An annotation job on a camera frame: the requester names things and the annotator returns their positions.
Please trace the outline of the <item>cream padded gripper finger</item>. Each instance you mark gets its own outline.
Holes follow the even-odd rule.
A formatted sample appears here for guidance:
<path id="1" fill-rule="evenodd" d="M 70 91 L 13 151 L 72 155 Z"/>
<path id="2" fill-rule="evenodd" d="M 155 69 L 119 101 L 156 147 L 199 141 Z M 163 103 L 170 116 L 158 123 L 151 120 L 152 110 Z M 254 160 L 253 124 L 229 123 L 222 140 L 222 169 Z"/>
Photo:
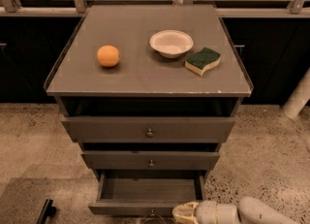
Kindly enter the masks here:
<path id="1" fill-rule="evenodd" d="M 173 218 L 180 224 L 199 224 L 195 216 L 195 209 L 198 204 L 198 202 L 189 202 L 175 207 L 172 210 Z"/>

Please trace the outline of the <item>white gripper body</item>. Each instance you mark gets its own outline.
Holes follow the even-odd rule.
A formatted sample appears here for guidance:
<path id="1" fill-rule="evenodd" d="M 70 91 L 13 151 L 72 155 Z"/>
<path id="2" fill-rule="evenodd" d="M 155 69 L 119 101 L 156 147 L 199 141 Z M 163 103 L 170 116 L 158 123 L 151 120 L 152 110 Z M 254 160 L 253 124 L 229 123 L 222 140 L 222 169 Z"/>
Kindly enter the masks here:
<path id="1" fill-rule="evenodd" d="M 195 209 L 199 224 L 240 224 L 237 207 L 232 204 L 217 204 L 203 201 Z"/>

